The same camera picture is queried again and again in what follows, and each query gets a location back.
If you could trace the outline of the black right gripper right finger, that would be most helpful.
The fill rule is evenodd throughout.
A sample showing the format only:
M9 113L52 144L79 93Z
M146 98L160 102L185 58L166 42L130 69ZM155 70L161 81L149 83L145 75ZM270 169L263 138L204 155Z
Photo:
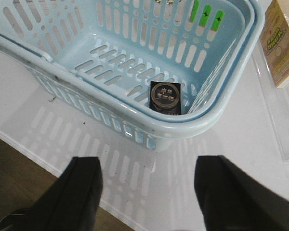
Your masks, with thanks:
M222 155L197 158L195 193L208 231L289 231L289 200Z

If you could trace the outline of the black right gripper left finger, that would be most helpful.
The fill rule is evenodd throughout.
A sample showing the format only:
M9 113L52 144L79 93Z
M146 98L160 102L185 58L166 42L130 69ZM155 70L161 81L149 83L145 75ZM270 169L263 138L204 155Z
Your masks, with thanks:
M102 189L98 157L73 157L31 207L0 221L0 231L92 231Z

